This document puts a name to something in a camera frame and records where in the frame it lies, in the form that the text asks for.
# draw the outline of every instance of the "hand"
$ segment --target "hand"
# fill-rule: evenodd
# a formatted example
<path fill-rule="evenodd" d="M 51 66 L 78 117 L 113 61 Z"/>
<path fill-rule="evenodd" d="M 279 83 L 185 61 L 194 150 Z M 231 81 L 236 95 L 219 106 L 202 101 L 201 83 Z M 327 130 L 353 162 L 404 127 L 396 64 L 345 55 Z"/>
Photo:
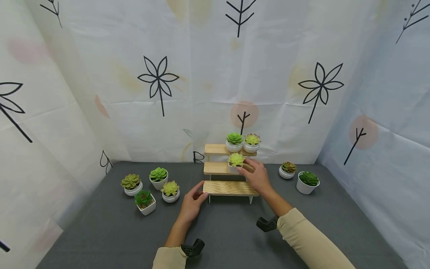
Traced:
<path fill-rule="evenodd" d="M 209 193 L 199 190 L 203 186 L 204 180 L 195 185 L 185 196 L 182 201 L 181 211 L 179 212 L 177 222 L 191 223 L 199 214 L 200 205 L 207 199 Z"/>
<path fill-rule="evenodd" d="M 264 191 L 272 189 L 264 164 L 251 159 L 245 159 L 244 163 L 252 166 L 252 168 L 254 168 L 254 173 L 251 173 L 245 168 L 240 167 L 237 168 L 237 170 L 242 176 L 246 177 L 247 181 L 254 190 L 261 194 Z"/>

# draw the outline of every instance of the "beige sleeve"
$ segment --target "beige sleeve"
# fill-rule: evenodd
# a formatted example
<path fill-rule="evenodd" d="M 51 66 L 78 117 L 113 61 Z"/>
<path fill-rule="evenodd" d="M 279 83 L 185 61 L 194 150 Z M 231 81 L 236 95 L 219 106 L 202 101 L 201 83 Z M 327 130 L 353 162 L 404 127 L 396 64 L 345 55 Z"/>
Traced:
<path fill-rule="evenodd" d="M 152 269 L 184 269 L 187 255 L 180 247 L 160 247 Z"/>
<path fill-rule="evenodd" d="M 278 230 L 310 269 L 355 268 L 342 251 L 297 208 L 278 219 Z"/>

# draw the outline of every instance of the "potted succulent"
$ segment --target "potted succulent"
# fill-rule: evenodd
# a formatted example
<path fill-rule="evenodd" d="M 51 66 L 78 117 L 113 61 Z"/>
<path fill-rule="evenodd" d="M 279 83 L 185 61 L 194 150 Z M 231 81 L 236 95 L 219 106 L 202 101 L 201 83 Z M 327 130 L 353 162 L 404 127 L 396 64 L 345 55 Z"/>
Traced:
<path fill-rule="evenodd" d="M 248 153 L 257 152 L 260 148 L 260 137 L 254 133 L 250 133 L 245 136 L 245 140 L 243 141 L 243 149 Z"/>
<path fill-rule="evenodd" d="M 296 165 L 288 161 L 279 167 L 279 175 L 284 179 L 290 179 L 294 176 L 296 169 Z"/>
<path fill-rule="evenodd" d="M 157 167 L 155 170 L 151 171 L 149 175 L 149 179 L 151 180 L 152 185 L 157 190 L 161 190 L 163 188 L 164 183 L 169 181 L 169 173 L 166 169 Z"/>
<path fill-rule="evenodd" d="M 316 187 L 319 186 L 318 177 L 312 172 L 300 172 L 296 188 L 303 194 L 310 194 Z"/>
<path fill-rule="evenodd" d="M 142 190 L 143 184 L 139 178 L 139 175 L 129 174 L 123 180 L 121 180 L 121 186 L 124 187 L 124 192 L 128 196 L 135 196 L 140 190 Z"/>
<path fill-rule="evenodd" d="M 230 133 L 227 135 L 225 146 L 230 152 L 238 152 L 242 149 L 242 136 L 240 133 Z"/>
<path fill-rule="evenodd" d="M 175 181 L 165 183 L 161 191 L 163 192 L 163 200 L 168 203 L 176 202 L 181 195 L 179 185 Z"/>
<path fill-rule="evenodd" d="M 155 210 L 156 202 L 150 191 L 141 190 L 135 196 L 135 204 L 139 211 L 145 216 Z"/>
<path fill-rule="evenodd" d="M 230 174 L 239 175 L 239 172 L 237 171 L 238 167 L 243 167 L 243 161 L 245 160 L 245 157 L 242 156 L 240 153 L 232 153 L 228 157 L 228 170 Z"/>

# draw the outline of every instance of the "gray table surface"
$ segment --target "gray table surface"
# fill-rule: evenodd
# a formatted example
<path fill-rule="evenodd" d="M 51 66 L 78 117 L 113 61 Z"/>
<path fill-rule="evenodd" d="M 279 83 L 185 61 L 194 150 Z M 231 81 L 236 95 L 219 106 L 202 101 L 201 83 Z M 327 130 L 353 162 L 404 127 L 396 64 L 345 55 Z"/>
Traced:
<path fill-rule="evenodd" d="M 298 171 L 314 172 L 321 180 L 311 194 L 297 191 L 293 179 L 282 179 L 278 164 L 265 165 L 273 187 L 330 238 L 357 269 L 405 269 L 403 261 L 382 238 L 369 219 L 321 165 L 298 165 Z M 168 204 L 148 179 L 151 170 L 164 167 L 169 180 L 181 187 L 181 197 Z M 143 216 L 120 186 L 129 173 L 139 174 L 144 189 L 153 193 L 156 210 Z M 224 180 L 234 176 L 212 176 Z M 63 232 L 37 268 L 94 269 L 152 267 L 158 247 L 163 246 L 181 208 L 183 196 L 203 175 L 203 164 L 131 163 L 114 165 L 71 225 Z M 278 231 L 262 232 L 258 217 L 273 217 L 261 197 L 212 196 L 203 203 L 186 244 L 196 238 L 205 242 L 201 255 L 190 258 L 187 268 L 307 268 Z"/>

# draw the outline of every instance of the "left hand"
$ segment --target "left hand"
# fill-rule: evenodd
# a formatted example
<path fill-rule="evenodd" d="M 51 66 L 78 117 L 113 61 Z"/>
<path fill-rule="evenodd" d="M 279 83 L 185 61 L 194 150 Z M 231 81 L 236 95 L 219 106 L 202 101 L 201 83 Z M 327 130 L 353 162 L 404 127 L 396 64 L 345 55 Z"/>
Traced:
<path fill-rule="evenodd" d="M 203 186 L 204 180 L 195 185 L 185 196 L 182 201 L 181 211 L 179 212 L 177 222 L 189 224 L 199 214 L 200 205 L 207 199 L 209 193 L 199 190 Z"/>

